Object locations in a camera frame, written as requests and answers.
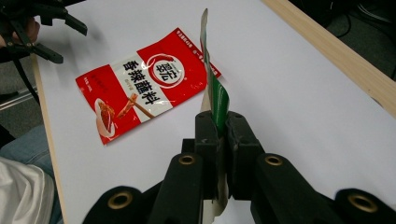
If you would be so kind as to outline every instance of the red packet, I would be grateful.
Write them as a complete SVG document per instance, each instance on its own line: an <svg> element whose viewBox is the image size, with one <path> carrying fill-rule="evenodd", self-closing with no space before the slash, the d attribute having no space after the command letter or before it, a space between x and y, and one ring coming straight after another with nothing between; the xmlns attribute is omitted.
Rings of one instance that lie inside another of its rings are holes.
<svg viewBox="0 0 396 224"><path fill-rule="evenodd" d="M202 91L206 86L203 59L202 52L176 28L135 56L76 78L96 113L103 144Z"/></svg>

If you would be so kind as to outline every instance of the white tabletop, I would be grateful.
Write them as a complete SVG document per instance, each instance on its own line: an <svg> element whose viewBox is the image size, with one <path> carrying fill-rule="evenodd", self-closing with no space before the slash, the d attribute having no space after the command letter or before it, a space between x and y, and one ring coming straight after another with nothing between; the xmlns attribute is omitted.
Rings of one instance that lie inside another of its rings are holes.
<svg viewBox="0 0 396 224"><path fill-rule="evenodd" d="M230 110L243 114L267 152L288 158L319 192L367 190L396 204L396 121L273 11L254 1L86 1L69 12L83 36L56 21L39 42L64 56L38 59L41 99L64 218L81 223L107 190L161 181L183 138L194 137L203 94L103 146L75 78L183 30L207 44ZM253 223L248 203L229 203L217 223Z"/></svg>

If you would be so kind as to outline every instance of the circular logo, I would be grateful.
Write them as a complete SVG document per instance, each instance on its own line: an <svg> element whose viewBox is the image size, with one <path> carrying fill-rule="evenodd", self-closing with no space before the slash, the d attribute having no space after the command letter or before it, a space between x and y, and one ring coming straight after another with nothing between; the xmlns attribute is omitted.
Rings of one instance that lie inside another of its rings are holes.
<svg viewBox="0 0 396 224"><path fill-rule="evenodd" d="M173 88L184 78L181 61L171 55L156 54L148 59L148 73L162 88Z"/></svg>

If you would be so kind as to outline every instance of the white cloth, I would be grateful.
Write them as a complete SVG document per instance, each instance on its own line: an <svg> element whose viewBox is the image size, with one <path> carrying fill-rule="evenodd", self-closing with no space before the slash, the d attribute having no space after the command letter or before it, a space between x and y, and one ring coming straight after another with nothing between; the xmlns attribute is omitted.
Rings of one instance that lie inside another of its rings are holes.
<svg viewBox="0 0 396 224"><path fill-rule="evenodd" d="M49 223L53 194L53 181L40 168L0 157L0 223Z"/></svg>

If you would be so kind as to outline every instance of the blue jeans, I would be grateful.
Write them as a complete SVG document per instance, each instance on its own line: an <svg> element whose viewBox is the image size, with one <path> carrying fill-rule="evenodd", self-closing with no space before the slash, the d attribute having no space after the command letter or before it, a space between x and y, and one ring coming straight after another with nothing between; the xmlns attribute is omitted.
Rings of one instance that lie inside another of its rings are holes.
<svg viewBox="0 0 396 224"><path fill-rule="evenodd" d="M25 135L6 144L0 150L0 156L24 164L33 164L40 167L53 180L54 174L50 160L49 144L44 126L33 128ZM54 202L49 224L63 224L58 191L55 188Z"/></svg>

